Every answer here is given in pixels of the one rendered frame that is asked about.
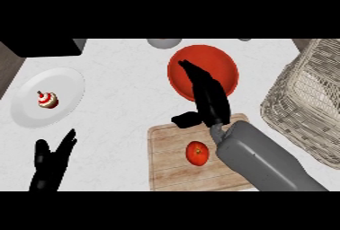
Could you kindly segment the cupcake with red white frosting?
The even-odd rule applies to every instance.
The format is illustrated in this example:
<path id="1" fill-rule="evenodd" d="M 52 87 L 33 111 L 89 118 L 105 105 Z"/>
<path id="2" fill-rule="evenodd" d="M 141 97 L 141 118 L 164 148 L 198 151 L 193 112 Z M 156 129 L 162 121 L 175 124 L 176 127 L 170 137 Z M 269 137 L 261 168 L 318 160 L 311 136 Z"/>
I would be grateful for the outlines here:
<path id="1" fill-rule="evenodd" d="M 55 93 L 39 93 L 39 106 L 46 109 L 54 109 L 60 105 L 60 98 Z"/>

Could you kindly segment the white plate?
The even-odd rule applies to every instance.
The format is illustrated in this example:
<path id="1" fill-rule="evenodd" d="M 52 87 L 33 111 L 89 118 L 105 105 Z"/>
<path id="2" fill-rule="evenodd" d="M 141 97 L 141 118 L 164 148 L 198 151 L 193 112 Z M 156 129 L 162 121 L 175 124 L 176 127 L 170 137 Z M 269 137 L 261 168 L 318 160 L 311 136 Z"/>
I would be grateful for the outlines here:
<path id="1" fill-rule="evenodd" d="M 12 119 L 26 128 L 40 128 L 61 121 L 76 109 L 86 92 L 83 75 L 68 67 L 58 67 L 36 75 L 20 88 L 11 105 Z M 55 108 L 39 105 L 40 95 L 54 93 Z"/>

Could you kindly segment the red tomato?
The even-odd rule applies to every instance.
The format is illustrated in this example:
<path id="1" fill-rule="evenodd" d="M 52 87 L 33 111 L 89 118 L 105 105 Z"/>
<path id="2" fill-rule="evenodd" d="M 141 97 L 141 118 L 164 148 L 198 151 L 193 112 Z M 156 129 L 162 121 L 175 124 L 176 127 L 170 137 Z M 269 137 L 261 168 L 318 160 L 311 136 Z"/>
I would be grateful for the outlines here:
<path id="1" fill-rule="evenodd" d="M 191 141 L 187 146 L 187 159 L 196 166 L 203 166 L 207 163 L 210 151 L 207 145 L 200 141 Z"/>

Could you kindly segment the black box appliance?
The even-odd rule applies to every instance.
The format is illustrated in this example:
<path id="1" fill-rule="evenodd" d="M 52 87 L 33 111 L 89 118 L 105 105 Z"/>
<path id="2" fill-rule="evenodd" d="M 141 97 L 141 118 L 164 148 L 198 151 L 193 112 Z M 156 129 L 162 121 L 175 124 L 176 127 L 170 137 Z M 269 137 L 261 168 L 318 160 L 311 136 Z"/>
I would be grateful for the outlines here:
<path id="1" fill-rule="evenodd" d="M 80 56 L 86 39 L 0 39 L 6 47 L 23 58 Z"/>

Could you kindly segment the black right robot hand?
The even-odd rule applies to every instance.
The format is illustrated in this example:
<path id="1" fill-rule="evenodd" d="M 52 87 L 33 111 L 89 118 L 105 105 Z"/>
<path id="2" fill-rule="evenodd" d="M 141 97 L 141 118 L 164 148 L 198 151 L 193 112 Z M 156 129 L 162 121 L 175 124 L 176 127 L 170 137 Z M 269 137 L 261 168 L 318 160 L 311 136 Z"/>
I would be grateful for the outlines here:
<path id="1" fill-rule="evenodd" d="M 190 128 L 201 123 L 207 127 L 215 124 L 228 125 L 231 118 L 230 100 L 221 82 L 210 73 L 196 66 L 188 60 L 181 60 L 194 92 L 197 111 L 188 111 L 172 118 L 179 128 Z"/>

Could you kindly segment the wooden cutting board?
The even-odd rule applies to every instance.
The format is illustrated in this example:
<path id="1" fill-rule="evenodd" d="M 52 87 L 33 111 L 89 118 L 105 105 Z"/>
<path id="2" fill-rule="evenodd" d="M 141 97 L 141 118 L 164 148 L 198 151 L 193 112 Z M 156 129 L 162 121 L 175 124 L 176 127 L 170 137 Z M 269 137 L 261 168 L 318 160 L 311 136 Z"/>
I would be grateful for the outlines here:
<path id="1" fill-rule="evenodd" d="M 203 142 L 210 157 L 203 166 L 187 159 L 191 141 Z M 253 184 L 237 174 L 216 157 L 216 143 L 204 124 L 179 128 L 166 124 L 150 128 L 150 185 L 154 191 L 224 191 L 246 190 Z"/>

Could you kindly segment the grey round bowl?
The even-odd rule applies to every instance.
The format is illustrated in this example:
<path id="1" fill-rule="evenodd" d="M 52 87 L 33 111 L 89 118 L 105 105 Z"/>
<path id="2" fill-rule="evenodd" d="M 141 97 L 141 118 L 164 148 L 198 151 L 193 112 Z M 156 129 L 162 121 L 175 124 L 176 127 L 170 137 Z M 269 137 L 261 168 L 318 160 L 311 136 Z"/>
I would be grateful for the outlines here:
<path id="1" fill-rule="evenodd" d="M 148 39 L 148 43 L 157 49 L 170 49 L 181 43 L 181 41 L 182 39 Z"/>

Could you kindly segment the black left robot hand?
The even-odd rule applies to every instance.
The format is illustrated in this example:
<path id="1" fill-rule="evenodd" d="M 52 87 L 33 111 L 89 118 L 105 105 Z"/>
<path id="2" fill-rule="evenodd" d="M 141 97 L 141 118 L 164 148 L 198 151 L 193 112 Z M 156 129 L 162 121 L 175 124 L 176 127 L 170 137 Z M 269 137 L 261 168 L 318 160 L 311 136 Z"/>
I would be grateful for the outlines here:
<path id="1" fill-rule="evenodd" d="M 55 152 L 43 139 L 34 145 L 34 168 L 30 192 L 57 192 L 68 168 L 73 148 L 76 146 L 76 130 L 71 129 Z"/>

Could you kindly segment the pale wicker basket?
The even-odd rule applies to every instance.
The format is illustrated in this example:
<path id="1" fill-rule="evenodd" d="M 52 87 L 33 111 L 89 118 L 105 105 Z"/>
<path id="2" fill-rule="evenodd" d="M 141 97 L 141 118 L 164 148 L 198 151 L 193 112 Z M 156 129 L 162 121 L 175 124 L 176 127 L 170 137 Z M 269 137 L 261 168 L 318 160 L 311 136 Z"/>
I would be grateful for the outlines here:
<path id="1" fill-rule="evenodd" d="M 309 41 L 268 91 L 261 116 L 314 158 L 340 170 L 340 39 Z"/>

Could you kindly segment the red plate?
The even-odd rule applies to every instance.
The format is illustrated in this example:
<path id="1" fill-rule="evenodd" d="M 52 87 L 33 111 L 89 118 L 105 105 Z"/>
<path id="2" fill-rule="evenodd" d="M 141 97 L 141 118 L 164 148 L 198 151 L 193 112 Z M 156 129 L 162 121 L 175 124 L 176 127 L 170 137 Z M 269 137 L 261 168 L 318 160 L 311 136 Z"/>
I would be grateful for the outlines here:
<path id="1" fill-rule="evenodd" d="M 182 48 L 167 64 L 167 78 L 179 95 L 194 101 L 191 80 L 178 61 L 188 60 L 206 70 L 221 82 L 227 95 L 234 93 L 240 82 L 240 71 L 231 56 L 219 48 L 209 45 L 191 45 Z"/>

